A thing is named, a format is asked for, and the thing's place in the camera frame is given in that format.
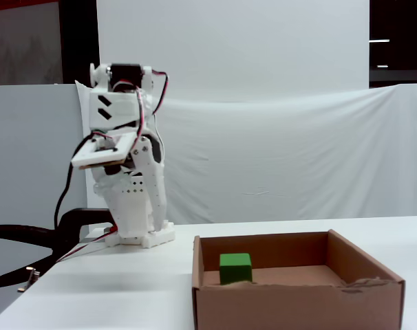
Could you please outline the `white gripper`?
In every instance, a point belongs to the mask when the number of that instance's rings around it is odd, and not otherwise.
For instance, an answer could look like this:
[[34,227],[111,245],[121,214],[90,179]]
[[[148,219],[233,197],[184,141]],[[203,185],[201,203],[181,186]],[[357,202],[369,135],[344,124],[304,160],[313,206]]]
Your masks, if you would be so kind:
[[94,192],[107,205],[122,238],[161,231],[166,216],[164,153],[159,140],[140,137],[131,151],[136,168],[123,165],[92,169]]

